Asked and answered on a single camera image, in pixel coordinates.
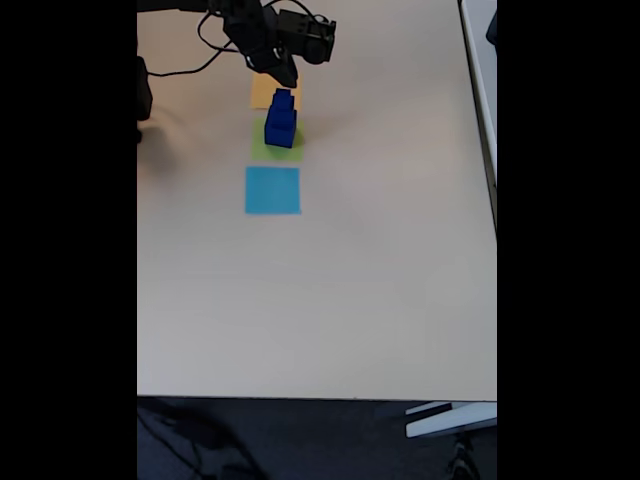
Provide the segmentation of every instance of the sticky note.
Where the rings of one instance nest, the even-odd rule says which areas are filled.
[[[253,120],[251,135],[251,158],[253,160],[274,160],[282,162],[301,162],[304,146],[304,122],[298,120],[296,135],[291,148],[266,145],[264,143],[264,122],[266,118]]]
[[[300,170],[247,167],[245,212],[253,215],[300,213]]]
[[[295,97],[293,108],[300,111],[300,98],[302,92],[302,75],[298,72],[298,86],[296,88],[288,88]],[[276,88],[286,88],[276,82],[271,75],[266,73],[254,73],[251,83],[251,108],[269,108],[273,100],[273,94]]]

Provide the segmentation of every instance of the black cable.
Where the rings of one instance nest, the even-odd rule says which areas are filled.
[[[316,16],[311,13],[311,10],[309,10],[307,7],[305,7],[304,3],[302,3],[299,0],[271,0],[269,3],[267,3],[264,7],[270,7],[271,5],[273,5],[274,3],[278,3],[278,2],[282,2],[282,1],[286,1],[286,2],[292,2],[295,3],[296,5],[298,5],[301,9],[304,10],[304,13],[306,13],[307,15],[309,15],[314,22],[316,22],[318,25],[320,25],[320,22],[318,20],[316,20]]]
[[[206,22],[209,17],[211,16],[211,12],[207,12],[207,14],[202,17],[202,20],[200,20],[200,22],[198,23],[198,37],[200,37],[200,40],[202,40],[204,43],[206,43],[209,47],[213,48],[214,50],[218,50],[219,52],[231,52],[231,53],[240,53],[240,50],[237,50],[235,48],[225,48],[225,47],[217,47],[215,45],[211,45],[209,42],[207,42],[207,40],[205,40],[205,38],[202,36],[202,25],[204,25],[204,22]]]
[[[231,40],[229,40],[226,44],[225,47],[231,45]],[[172,75],[189,75],[191,73],[198,73],[201,72],[202,70],[204,70],[205,68],[207,68],[209,65],[211,65],[211,62],[213,62],[216,58],[218,58],[220,56],[222,52],[221,51],[217,51],[216,53],[213,54],[213,57],[211,57],[209,60],[206,61],[206,63],[198,68],[196,68],[195,70],[182,70],[180,72],[169,72],[169,73],[153,73],[153,72],[149,72],[149,75],[151,75],[152,77],[170,77]]]
[[[189,462],[186,458],[184,458],[182,455],[180,455],[178,452],[176,452],[176,450],[169,444],[169,442],[167,442],[164,438],[162,438],[156,432],[151,430],[151,428],[149,428],[149,425],[147,425],[147,423],[140,416],[140,413],[138,413],[138,412],[136,412],[136,413],[138,415],[138,420],[140,420],[140,423],[142,424],[144,429],[147,431],[147,433],[149,433],[149,435],[151,435],[158,442],[160,442],[162,445],[164,445],[167,450],[169,450],[171,453],[173,453],[173,455],[178,460],[180,460],[182,463],[184,463],[187,467],[189,467],[189,469],[191,471],[196,473],[198,476],[202,477],[202,473],[200,473],[200,470],[198,468],[196,468],[194,465],[191,464],[191,462]]]
[[[278,2],[282,2],[284,0],[271,0],[269,3],[267,3],[263,8],[265,7],[269,7],[271,5],[273,5],[274,3],[278,3]],[[304,12],[309,15],[311,17],[311,19],[318,25],[320,25],[320,22],[318,22],[318,20],[316,19],[316,15],[314,15],[313,13],[311,13],[311,10],[309,10],[307,7],[304,6],[304,4],[302,2],[300,2],[299,0],[286,0],[288,2],[292,2],[295,3],[296,5],[298,5],[300,8],[302,8],[304,10]],[[204,25],[204,22],[210,17],[210,16],[214,16],[214,17],[218,17],[219,15],[216,14],[212,14],[211,12],[207,12],[207,14],[202,17],[202,19],[200,20],[200,22],[198,23],[198,37],[200,37],[200,40],[202,40],[204,43],[206,43],[209,47],[213,48],[214,50],[217,50],[216,53],[213,55],[213,57],[211,57],[209,60],[207,60],[204,65],[194,69],[194,70],[182,70],[182,71],[178,71],[178,72],[167,72],[167,73],[154,73],[154,72],[148,72],[149,75],[151,75],[152,77],[171,77],[173,75],[190,75],[192,73],[198,73],[201,72],[202,70],[204,70],[205,68],[207,68],[209,65],[211,65],[211,63],[218,58],[218,56],[222,53],[222,52],[232,52],[232,53],[240,53],[240,51],[236,50],[235,48],[227,48],[229,45],[231,45],[231,40],[229,40],[227,43],[224,44],[224,46],[222,47],[218,47],[216,45],[212,45],[210,44],[207,40],[205,40],[205,38],[202,36],[202,25]]]

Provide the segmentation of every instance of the stacked blue blocks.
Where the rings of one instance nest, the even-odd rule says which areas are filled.
[[[264,143],[267,145],[293,147],[298,117],[298,112],[293,109],[293,101],[291,91],[284,88],[276,89],[264,124]]]

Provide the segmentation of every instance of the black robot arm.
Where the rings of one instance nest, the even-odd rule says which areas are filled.
[[[210,12],[223,19],[223,31],[238,47],[247,67],[295,88],[298,71],[292,55],[317,65],[331,59],[336,22],[323,15],[276,12],[260,0],[137,0],[139,12],[179,9]]]

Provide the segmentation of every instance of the dark floor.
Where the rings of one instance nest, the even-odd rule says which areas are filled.
[[[454,454],[450,435],[407,439],[406,418],[389,417],[389,402],[323,400],[163,399],[190,405],[226,423],[270,480],[446,480]],[[403,409],[405,402],[394,402]],[[407,402],[406,408],[415,406]],[[140,410],[149,426],[195,463],[189,442]],[[482,480],[497,478],[497,427],[469,433]],[[205,474],[242,465],[234,451],[202,450]],[[138,478],[190,480],[192,472],[138,422]]]

